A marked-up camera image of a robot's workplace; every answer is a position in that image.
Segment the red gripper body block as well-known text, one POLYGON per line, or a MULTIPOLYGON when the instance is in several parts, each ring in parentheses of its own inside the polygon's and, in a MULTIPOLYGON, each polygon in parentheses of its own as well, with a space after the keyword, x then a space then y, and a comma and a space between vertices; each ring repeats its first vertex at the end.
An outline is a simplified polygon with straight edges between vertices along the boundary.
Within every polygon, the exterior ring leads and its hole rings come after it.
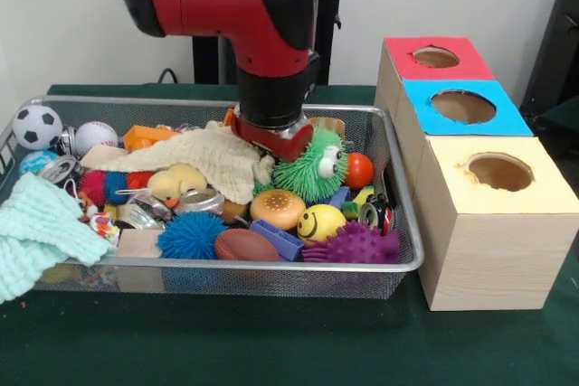
POLYGON ((234 108, 232 132, 244 141, 258 146, 279 160, 293 162, 306 151, 313 137, 313 126, 302 113, 296 123, 282 130, 256 127, 243 119, 239 108, 234 108))

